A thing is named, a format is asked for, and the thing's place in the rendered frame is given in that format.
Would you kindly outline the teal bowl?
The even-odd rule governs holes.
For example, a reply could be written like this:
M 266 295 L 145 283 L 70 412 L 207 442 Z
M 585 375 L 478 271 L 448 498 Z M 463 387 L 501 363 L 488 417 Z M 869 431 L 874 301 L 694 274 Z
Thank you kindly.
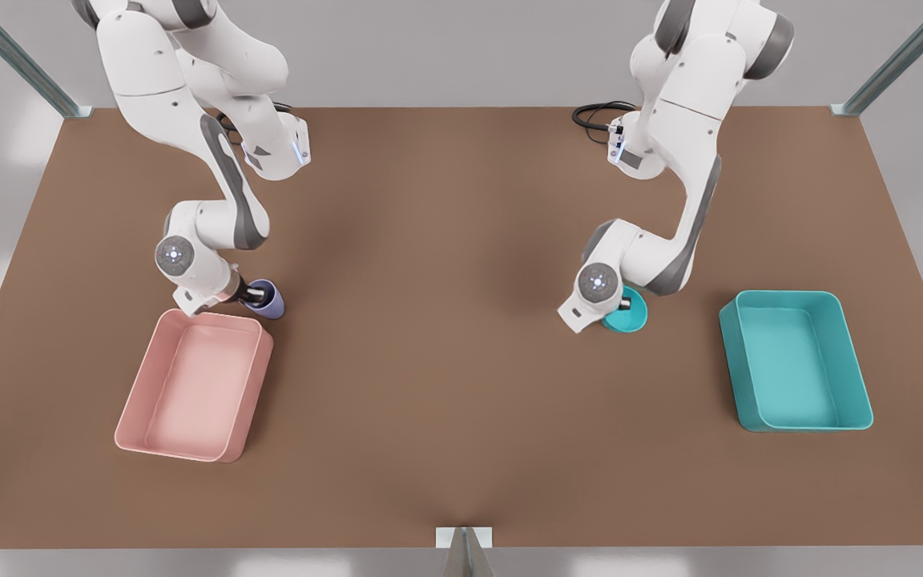
M 631 286 L 623 286 L 623 292 L 633 291 L 631 294 L 631 310 L 619 311 L 619 308 L 609 312 L 602 319 L 602 325 L 609 331 L 616 333 L 634 333 L 643 329 L 648 319 L 648 307 L 645 299 Z

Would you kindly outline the purple cup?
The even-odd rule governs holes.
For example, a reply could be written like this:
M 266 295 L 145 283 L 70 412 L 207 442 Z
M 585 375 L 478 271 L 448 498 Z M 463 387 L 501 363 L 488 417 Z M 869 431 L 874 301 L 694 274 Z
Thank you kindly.
M 285 303 L 281 296 L 281 293 L 278 291 L 277 286 L 273 284 L 270 280 L 264 279 L 268 282 L 268 305 L 263 308 L 249 308 L 260 317 L 267 319 L 279 319 L 284 315 L 285 312 Z

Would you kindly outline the pink rectangular box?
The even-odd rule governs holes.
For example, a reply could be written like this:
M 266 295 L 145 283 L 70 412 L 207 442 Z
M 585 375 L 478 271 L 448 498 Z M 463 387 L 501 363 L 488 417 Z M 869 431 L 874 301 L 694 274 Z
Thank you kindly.
M 158 318 L 114 434 L 122 450 L 231 463 L 243 453 L 272 355 L 254 318 Z

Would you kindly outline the teal rectangular box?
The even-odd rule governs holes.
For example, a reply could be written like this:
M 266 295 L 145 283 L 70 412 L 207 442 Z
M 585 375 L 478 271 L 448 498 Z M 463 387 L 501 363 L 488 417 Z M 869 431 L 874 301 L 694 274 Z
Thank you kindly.
M 743 291 L 719 312 L 734 405 L 751 432 L 868 430 L 874 413 L 842 304 Z

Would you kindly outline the silver frame post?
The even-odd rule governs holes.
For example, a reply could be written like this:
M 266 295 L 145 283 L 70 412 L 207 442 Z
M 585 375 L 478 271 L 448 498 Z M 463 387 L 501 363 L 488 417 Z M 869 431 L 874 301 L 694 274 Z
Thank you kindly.
M 440 527 L 435 547 L 448 551 L 443 577 L 494 577 L 485 555 L 492 547 L 492 528 Z
M 65 119 L 91 117 L 91 106 L 78 105 L 0 25 L 0 58 Z
M 836 117 L 858 117 L 923 55 L 923 22 L 843 103 L 832 103 Z

